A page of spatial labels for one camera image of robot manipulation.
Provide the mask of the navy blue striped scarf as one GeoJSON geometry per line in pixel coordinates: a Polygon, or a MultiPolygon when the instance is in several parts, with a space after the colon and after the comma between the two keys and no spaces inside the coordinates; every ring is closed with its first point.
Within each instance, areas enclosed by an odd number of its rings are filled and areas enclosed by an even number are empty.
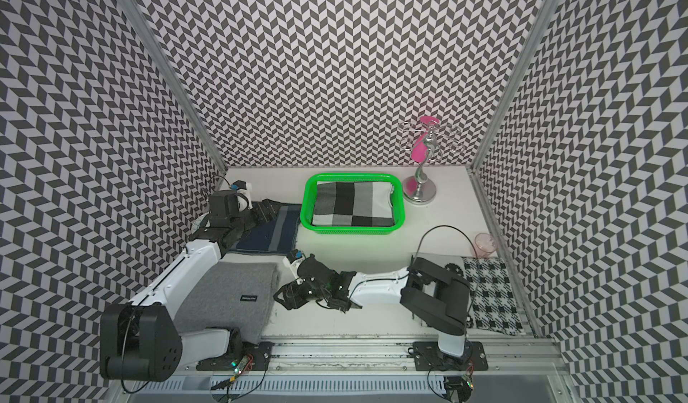
{"type": "Polygon", "coordinates": [[[278,218],[253,229],[229,252],[247,255],[287,255],[295,249],[301,204],[283,204],[278,218]]]}

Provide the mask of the green plastic basket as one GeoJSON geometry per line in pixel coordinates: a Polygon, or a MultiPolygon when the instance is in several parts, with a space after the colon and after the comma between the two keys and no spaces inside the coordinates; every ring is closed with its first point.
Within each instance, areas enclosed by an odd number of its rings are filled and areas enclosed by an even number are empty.
{"type": "Polygon", "coordinates": [[[303,196],[302,210],[300,213],[301,224],[305,229],[318,234],[328,235],[388,235],[400,229],[406,220],[406,211],[402,193],[401,181],[385,173],[320,173],[308,179],[303,196]],[[313,207],[317,184],[319,182],[364,182],[364,181],[383,181],[392,183],[394,193],[392,196],[393,216],[395,225],[393,227],[315,227],[312,225],[313,207]]]}

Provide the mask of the grey scarf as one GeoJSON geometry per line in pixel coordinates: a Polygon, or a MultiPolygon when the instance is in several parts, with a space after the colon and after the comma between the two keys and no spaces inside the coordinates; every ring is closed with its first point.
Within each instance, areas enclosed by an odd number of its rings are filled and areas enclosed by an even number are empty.
{"type": "Polygon", "coordinates": [[[237,329],[243,340],[260,342],[280,278],[276,262],[217,263],[181,304],[174,319],[177,331],[237,329]]]}

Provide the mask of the black white checked scarf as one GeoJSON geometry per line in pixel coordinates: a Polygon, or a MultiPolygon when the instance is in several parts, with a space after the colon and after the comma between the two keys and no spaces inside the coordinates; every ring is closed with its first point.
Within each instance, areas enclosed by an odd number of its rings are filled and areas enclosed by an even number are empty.
{"type": "Polygon", "coordinates": [[[315,227],[393,227],[394,186],[383,181],[319,182],[315,227]]]}

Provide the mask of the smiley face patterned scarf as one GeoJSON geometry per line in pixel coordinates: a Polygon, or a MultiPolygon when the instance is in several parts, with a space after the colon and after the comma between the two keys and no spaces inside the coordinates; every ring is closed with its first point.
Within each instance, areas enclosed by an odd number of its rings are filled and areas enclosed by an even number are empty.
{"type": "Polygon", "coordinates": [[[441,267],[455,264],[460,270],[460,276],[469,281],[471,331],[480,330],[506,336],[526,334],[512,283],[502,260],[427,253],[419,256],[441,267]]]}

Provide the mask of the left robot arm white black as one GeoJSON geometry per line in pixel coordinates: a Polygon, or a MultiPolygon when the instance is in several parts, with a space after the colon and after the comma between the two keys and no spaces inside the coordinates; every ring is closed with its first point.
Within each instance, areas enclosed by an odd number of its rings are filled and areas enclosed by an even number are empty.
{"type": "Polygon", "coordinates": [[[213,193],[177,258],[148,287],[100,317],[100,375],[164,382],[181,366],[238,361],[272,309],[274,263],[226,263],[229,250],[281,223],[280,202],[254,201],[237,183],[213,193]]]}

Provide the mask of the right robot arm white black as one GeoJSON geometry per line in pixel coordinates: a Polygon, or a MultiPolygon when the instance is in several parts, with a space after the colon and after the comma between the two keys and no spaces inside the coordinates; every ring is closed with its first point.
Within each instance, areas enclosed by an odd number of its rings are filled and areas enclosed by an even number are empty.
{"type": "Polygon", "coordinates": [[[369,304],[403,306],[437,331],[441,354],[464,358],[470,287],[450,265],[442,267],[417,256],[408,267],[393,272],[337,272],[299,250],[289,253],[283,263],[294,280],[279,288],[273,300],[286,310],[297,310],[311,301],[342,313],[369,304]]]}

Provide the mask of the patterned ceramic bowl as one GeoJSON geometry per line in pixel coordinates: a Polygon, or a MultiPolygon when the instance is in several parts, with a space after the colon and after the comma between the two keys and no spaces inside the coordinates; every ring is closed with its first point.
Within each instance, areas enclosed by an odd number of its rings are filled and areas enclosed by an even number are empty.
{"type": "Polygon", "coordinates": [[[210,219],[209,215],[210,215],[210,213],[206,212],[193,222],[192,227],[191,227],[191,233],[192,234],[195,233],[196,231],[198,231],[199,229],[204,229],[205,227],[208,226],[208,222],[210,219]]]}

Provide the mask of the pink plastic cup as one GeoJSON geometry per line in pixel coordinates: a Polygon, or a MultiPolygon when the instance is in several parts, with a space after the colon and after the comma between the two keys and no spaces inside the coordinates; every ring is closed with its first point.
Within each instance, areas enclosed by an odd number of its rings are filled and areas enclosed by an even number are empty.
{"type": "Polygon", "coordinates": [[[488,233],[476,234],[474,247],[478,258],[488,258],[496,253],[496,240],[488,233]]]}

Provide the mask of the silver pink jewellery stand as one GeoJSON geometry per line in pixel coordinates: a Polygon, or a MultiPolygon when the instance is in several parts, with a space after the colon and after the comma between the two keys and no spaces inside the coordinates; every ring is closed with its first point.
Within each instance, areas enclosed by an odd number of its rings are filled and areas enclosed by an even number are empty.
{"type": "Polygon", "coordinates": [[[459,124],[443,122],[435,116],[421,116],[403,127],[410,136],[410,160],[414,172],[402,181],[404,200],[413,206],[426,206],[437,196],[437,185],[426,173],[431,166],[462,167],[462,164],[440,161],[449,156],[458,144],[459,124]]]}

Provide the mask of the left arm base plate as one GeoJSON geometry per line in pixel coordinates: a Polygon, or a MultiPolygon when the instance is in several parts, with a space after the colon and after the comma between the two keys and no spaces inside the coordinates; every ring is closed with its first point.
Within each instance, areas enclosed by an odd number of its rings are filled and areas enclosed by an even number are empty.
{"type": "Polygon", "coordinates": [[[245,362],[253,372],[265,372],[272,360],[274,344],[264,341],[259,344],[243,343],[242,349],[230,349],[225,355],[207,358],[196,364],[197,371],[229,372],[237,370],[245,362]]]}

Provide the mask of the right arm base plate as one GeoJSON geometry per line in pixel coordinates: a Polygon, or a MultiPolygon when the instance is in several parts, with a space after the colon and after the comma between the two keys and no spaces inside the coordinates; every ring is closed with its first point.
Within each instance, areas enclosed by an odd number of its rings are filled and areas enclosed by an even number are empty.
{"type": "Polygon", "coordinates": [[[444,354],[433,341],[414,342],[408,349],[408,356],[414,361],[418,372],[469,371],[484,372],[489,369],[487,355],[481,342],[466,341],[464,351],[458,358],[444,354]]]}

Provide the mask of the aluminium front rail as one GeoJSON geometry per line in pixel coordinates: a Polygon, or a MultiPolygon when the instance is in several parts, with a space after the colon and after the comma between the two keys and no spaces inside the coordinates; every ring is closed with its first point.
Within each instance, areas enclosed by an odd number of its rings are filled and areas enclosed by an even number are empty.
{"type": "MultiPolygon", "coordinates": [[[[567,368],[552,340],[528,337],[481,336],[489,369],[475,374],[566,374],[567,368]]],[[[271,374],[461,374],[467,371],[418,372],[408,349],[414,339],[295,339],[273,340],[271,374]]]]}

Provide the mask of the left aluminium corner post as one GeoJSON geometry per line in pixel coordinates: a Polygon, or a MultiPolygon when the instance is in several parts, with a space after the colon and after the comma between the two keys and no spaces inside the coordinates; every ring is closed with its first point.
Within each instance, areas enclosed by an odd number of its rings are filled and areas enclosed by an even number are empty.
{"type": "Polygon", "coordinates": [[[227,172],[227,166],[224,157],[222,157],[219,148],[211,138],[211,135],[206,129],[202,118],[196,111],[195,106],[191,102],[182,82],[180,82],[176,72],[168,61],[165,53],[163,52],[161,44],[159,44],[159,41],[153,34],[149,23],[147,23],[143,14],[139,10],[139,6],[137,5],[136,1],[116,1],[123,10],[129,23],[132,24],[132,27],[134,28],[138,38],[140,39],[141,43],[143,43],[143,47],[149,53],[155,66],[157,66],[159,69],[159,72],[161,73],[161,76],[165,80],[166,84],[168,84],[173,96],[179,103],[179,106],[183,110],[187,121],[195,131],[195,134],[206,149],[206,152],[208,152],[213,163],[220,170],[220,172],[225,174],[227,172]]]}

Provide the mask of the aluminium corner post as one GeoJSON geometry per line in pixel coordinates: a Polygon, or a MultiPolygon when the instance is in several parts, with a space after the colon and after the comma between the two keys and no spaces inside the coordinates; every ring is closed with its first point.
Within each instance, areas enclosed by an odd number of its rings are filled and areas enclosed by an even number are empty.
{"type": "Polygon", "coordinates": [[[494,112],[490,123],[487,127],[486,133],[478,147],[475,158],[473,159],[470,168],[473,172],[477,172],[483,161],[486,159],[496,136],[498,135],[503,122],[507,116],[509,108],[511,107],[521,83],[525,75],[529,71],[530,64],[535,57],[537,50],[539,49],[540,43],[548,30],[548,26],[551,23],[553,16],[557,11],[561,0],[544,0],[541,9],[537,12],[537,16],[533,23],[532,28],[526,40],[524,42],[523,49],[516,61],[516,64],[512,70],[512,74],[503,91],[496,111],[494,112]]]}
{"type": "Polygon", "coordinates": [[[161,44],[159,44],[159,41],[153,34],[149,23],[147,23],[143,14],[139,10],[139,6],[137,5],[136,1],[116,1],[123,10],[129,23],[132,24],[132,27],[134,28],[138,38],[140,39],[141,43],[143,43],[143,47],[149,53],[155,66],[157,66],[159,69],[159,72],[161,73],[161,76],[165,80],[166,84],[168,84],[173,96],[179,103],[179,106],[183,110],[187,121],[195,131],[195,134],[206,149],[206,152],[208,152],[213,163],[220,170],[220,172],[225,174],[227,172],[227,166],[224,157],[222,157],[219,148],[211,138],[211,135],[206,129],[202,118],[196,111],[195,106],[191,102],[182,82],[180,82],[176,72],[168,61],[165,53],[163,52],[161,44]]]}

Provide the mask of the right aluminium corner post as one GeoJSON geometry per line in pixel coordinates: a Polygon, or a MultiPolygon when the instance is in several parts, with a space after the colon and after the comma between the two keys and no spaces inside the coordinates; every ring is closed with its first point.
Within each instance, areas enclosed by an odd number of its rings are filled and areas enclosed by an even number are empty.
{"type": "Polygon", "coordinates": [[[530,64],[535,57],[537,50],[539,49],[540,43],[548,30],[548,26],[551,23],[553,16],[557,11],[561,0],[544,0],[541,9],[537,12],[537,16],[533,23],[532,28],[526,40],[524,42],[523,49],[516,61],[516,64],[512,70],[512,74],[503,91],[496,111],[494,112],[490,123],[487,127],[486,133],[478,147],[475,158],[473,159],[470,168],[473,172],[477,172],[483,161],[486,159],[496,136],[498,135],[503,122],[507,116],[509,108],[511,107],[521,83],[525,75],[529,71],[530,64]]]}

